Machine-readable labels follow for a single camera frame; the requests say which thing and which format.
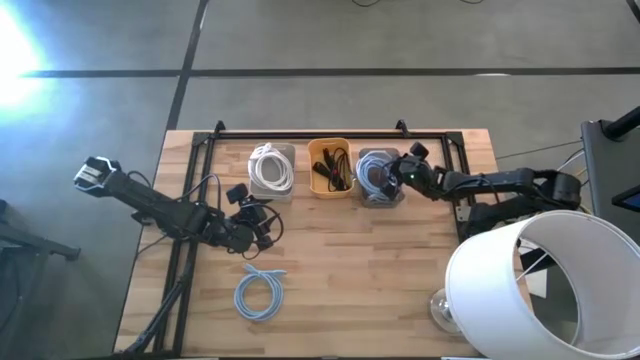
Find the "plastic container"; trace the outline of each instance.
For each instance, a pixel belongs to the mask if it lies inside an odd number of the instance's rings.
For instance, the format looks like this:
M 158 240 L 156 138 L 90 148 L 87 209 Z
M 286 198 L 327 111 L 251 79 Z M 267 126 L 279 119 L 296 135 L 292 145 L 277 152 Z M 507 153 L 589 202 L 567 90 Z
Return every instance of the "plastic container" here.
M 395 159 L 395 158 L 400 156 L 400 153 L 398 152 L 398 150 L 394 149 L 394 148 L 377 148 L 377 149 L 367 148 L 367 149 L 360 150 L 360 153 L 358 155 L 360 156 L 360 159 L 362 159 L 363 157 L 365 157 L 365 155 L 367 155 L 368 153 L 370 153 L 372 151 L 386 153 L 388 155 L 388 157 L 390 157 L 391 159 Z M 369 179 L 376 179 L 377 175 L 380 174 L 380 171 L 382 171 L 382 170 L 370 169 L 369 170 L 369 174 L 368 174 Z M 371 183 L 373 185 L 376 185 L 376 186 L 384 185 L 384 181 L 381 182 L 381 183 L 378 183 L 377 181 L 371 180 Z M 402 192 L 402 189 L 400 189 L 398 191 L 398 195 L 396 196 L 396 198 L 393 199 L 393 201 L 390 201 L 390 202 L 372 201 L 372 200 L 369 199 L 369 195 L 370 194 L 367 192 L 367 190 L 361 184 L 360 185 L 360 200 L 362 201 L 362 206 L 364 206 L 364 207 L 368 207 L 368 208 L 394 208 L 402 200 L 404 200 L 404 193 Z
M 353 161 L 351 159 L 351 146 L 347 139 L 326 138 L 315 139 L 309 142 L 309 173 L 311 175 L 311 192 L 320 199 L 342 199 L 346 198 L 353 191 L 353 176 L 349 177 L 349 190 L 329 191 L 329 179 L 313 171 L 313 164 L 321 162 L 325 164 L 323 149 L 328 149 L 333 154 L 337 149 L 342 148 L 348 154 L 349 170 L 353 174 Z
M 263 146 L 265 144 L 266 143 L 257 144 L 256 148 L 259 146 Z M 295 168 L 296 168 L 295 146 L 291 144 L 286 144 L 286 143 L 271 143 L 271 147 L 280 151 L 282 155 L 284 155 L 289 160 L 294 170 L 293 176 L 294 176 L 294 183 L 295 183 Z M 262 175 L 264 176 L 265 180 L 269 180 L 269 181 L 278 180 L 278 178 L 280 177 L 280 173 L 278 172 L 278 166 L 276 165 L 273 159 L 264 160 L 264 162 L 262 163 Z M 251 181 L 249 184 L 249 190 L 251 191 L 251 194 L 255 196 L 256 199 L 261 199 L 261 200 L 291 202 L 291 199 L 293 198 L 293 186 L 289 190 L 274 191 L 270 189 L 263 189 L 258 185 L 256 185 L 256 183 Z

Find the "coiled blue cable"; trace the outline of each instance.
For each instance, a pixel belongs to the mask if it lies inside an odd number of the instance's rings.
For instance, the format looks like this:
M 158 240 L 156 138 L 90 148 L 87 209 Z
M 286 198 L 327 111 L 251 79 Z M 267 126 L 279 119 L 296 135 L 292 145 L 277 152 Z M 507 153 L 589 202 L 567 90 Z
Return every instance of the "coiled blue cable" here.
M 261 271 L 250 264 L 245 264 L 244 269 L 247 270 L 249 274 L 242 278 L 242 280 L 238 284 L 238 287 L 236 288 L 235 293 L 233 294 L 233 302 L 236 305 L 236 309 L 238 309 L 240 315 L 242 315 L 245 319 L 252 321 L 267 321 L 271 319 L 278 312 L 278 310 L 280 310 L 282 299 L 284 298 L 284 290 L 282 289 L 282 283 L 280 282 L 280 278 L 278 278 L 278 276 L 284 275 L 287 272 L 284 270 Z M 263 311 L 251 310 L 244 302 L 244 291 L 247 289 L 247 286 L 249 286 L 249 284 L 257 279 L 263 279 L 264 281 L 266 281 L 267 284 L 269 284 L 272 293 L 271 305 L 269 305 L 269 307 L 267 307 Z
M 367 200 L 374 203 L 391 202 L 389 197 L 382 193 L 380 186 L 371 182 L 369 179 L 369 172 L 372 169 L 377 168 L 382 172 L 381 177 L 390 181 L 389 170 L 386 168 L 386 165 L 392 160 L 391 155 L 388 153 L 376 150 L 367 153 L 356 163 L 356 176 L 362 188 L 368 193 Z

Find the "orange bin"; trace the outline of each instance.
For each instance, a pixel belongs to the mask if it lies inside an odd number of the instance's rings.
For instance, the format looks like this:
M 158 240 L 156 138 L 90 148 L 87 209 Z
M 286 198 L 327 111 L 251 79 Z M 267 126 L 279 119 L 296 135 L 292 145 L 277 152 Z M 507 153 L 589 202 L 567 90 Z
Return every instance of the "orange bin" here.
M 329 191 L 329 179 L 313 171 L 313 164 L 321 162 L 326 165 L 324 161 L 323 149 L 328 149 L 329 153 L 333 154 L 339 148 L 344 149 L 347 152 L 349 159 L 349 190 L 347 191 Z M 351 161 L 351 147 L 347 139 L 343 138 L 326 138 L 315 139 L 309 142 L 309 166 L 311 173 L 311 192 L 320 199 L 341 199 L 346 198 L 351 194 L 353 190 L 353 177 L 351 173 L 353 171 L 353 161 Z

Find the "gray floor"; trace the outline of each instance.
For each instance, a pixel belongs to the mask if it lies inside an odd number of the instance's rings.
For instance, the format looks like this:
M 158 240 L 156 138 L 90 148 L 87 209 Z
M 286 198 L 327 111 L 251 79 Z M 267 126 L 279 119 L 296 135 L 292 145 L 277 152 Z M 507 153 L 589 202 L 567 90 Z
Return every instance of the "gray floor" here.
M 0 70 L 180 69 L 197 0 L 4 1 L 26 47 Z M 212 0 L 194 68 L 587 67 L 640 63 L 624 0 Z M 0 198 L 31 232 L 82 248 L 52 258 L 15 358 L 108 354 L 140 227 L 73 189 L 89 155 L 153 177 L 176 78 L 0 82 Z M 191 79 L 179 129 L 489 128 L 496 156 L 579 139 L 638 105 L 640 76 Z M 499 160 L 557 167 L 579 145 Z

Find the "wooden tabletop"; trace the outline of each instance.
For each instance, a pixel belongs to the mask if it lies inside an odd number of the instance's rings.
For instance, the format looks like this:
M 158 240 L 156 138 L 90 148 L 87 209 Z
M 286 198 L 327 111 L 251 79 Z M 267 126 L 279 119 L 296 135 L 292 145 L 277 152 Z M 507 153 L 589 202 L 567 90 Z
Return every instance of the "wooden tabletop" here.
M 461 131 L 471 172 L 496 171 L 488 131 Z M 167 133 L 156 190 L 172 197 L 180 195 L 192 135 L 193 131 Z M 365 147 L 391 147 L 404 153 L 414 141 L 350 140 L 351 153 L 354 159 Z M 421 141 L 430 151 L 429 163 L 444 166 L 440 142 Z M 247 160 L 258 142 L 216 141 L 212 171 L 219 175 L 223 191 L 248 183 Z M 316 199 L 309 189 L 308 141 L 278 142 L 296 147 L 293 201 L 270 204 L 281 212 L 285 233 L 251 264 L 260 270 L 287 271 L 282 277 L 285 290 L 280 312 L 264 323 L 242 318 L 234 307 L 233 292 L 245 276 L 243 264 L 247 261 L 224 249 L 200 245 L 183 355 L 476 355 L 464 338 L 441 332 L 428 316 L 429 298 L 444 286 L 447 262 L 458 245 L 451 204 L 431 201 L 409 188 L 395 209 L 363 208 L 357 191 L 346 199 Z M 120 160 L 126 166 L 126 159 Z M 216 203 L 213 181 L 207 201 Z M 227 215 L 238 210 L 226 197 L 222 203 Z M 146 228 L 140 246 L 160 235 L 158 229 Z M 171 241 L 166 240 L 137 260 L 116 349 L 131 344 L 158 309 L 170 249 Z M 255 309 L 266 307 L 270 298 L 267 286 L 259 282 L 246 293 L 248 305 Z M 168 343 L 173 338 L 176 312 L 177 306 L 170 316 Z

